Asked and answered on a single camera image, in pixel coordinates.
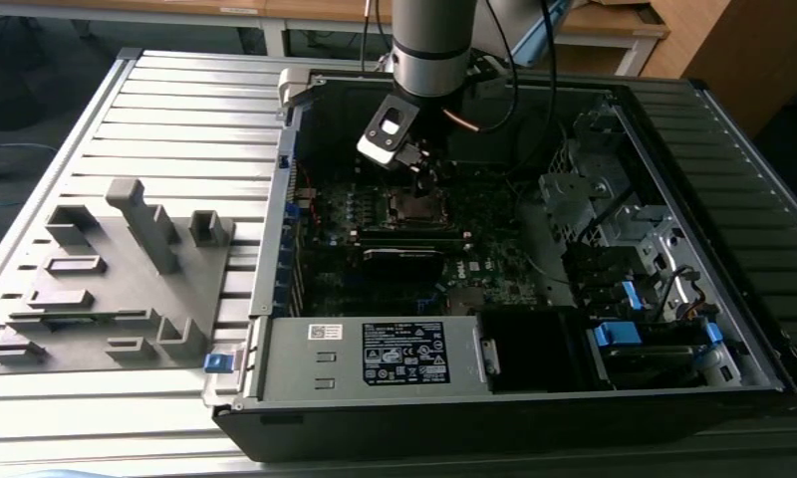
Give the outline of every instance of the blue latch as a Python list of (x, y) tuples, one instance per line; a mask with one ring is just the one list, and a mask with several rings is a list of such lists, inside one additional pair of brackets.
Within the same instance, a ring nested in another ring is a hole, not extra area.
[(720, 328), (718, 324), (712, 324), (711, 322), (706, 325), (706, 333), (708, 334), (708, 339), (714, 344), (719, 344), (723, 342), (723, 333), (720, 332)]
[(638, 291), (635, 290), (635, 284), (632, 281), (623, 281), (623, 289), (626, 290), (628, 304), (632, 306), (632, 309), (636, 311), (642, 310), (643, 303), (640, 302), (640, 297), (638, 296)]
[(228, 354), (207, 354), (203, 360), (205, 373), (234, 373), (234, 356)]
[(595, 329), (595, 337), (600, 347), (640, 345), (635, 322), (604, 322)]
[(286, 217), (287, 219), (291, 219), (292, 221), (298, 221), (298, 218), (302, 215), (302, 208), (298, 207), (298, 204), (292, 203), (292, 202), (287, 202), (287, 206), (286, 206)]

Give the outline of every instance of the motherboard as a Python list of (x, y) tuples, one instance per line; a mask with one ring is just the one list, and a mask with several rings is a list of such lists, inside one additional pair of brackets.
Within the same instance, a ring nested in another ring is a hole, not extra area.
[(503, 181), (479, 174), (419, 195), (368, 172), (334, 182), (303, 171), (302, 315), (464, 316), (491, 303), (536, 304)]

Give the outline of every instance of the wooden cabinet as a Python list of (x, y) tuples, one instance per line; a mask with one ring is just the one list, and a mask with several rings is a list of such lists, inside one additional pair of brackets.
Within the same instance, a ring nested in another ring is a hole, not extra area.
[(797, 92), (797, 0), (651, 0), (671, 34), (642, 75), (703, 80), (752, 136)]

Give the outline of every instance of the white sticker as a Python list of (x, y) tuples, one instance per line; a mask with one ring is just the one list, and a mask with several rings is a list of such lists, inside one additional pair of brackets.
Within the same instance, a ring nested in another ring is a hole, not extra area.
[(307, 338), (312, 341), (342, 341), (342, 324), (311, 324), (307, 331)]
[(231, 7), (221, 7), (219, 8), (221, 13), (242, 13), (244, 15), (256, 15), (256, 8), (231, 8)]

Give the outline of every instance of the power supply label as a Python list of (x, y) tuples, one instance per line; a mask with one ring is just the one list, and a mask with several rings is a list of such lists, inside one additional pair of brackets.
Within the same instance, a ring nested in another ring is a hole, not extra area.
[(364, 324), (363, 379), (370, 385), (450, 383), (443, 322)]

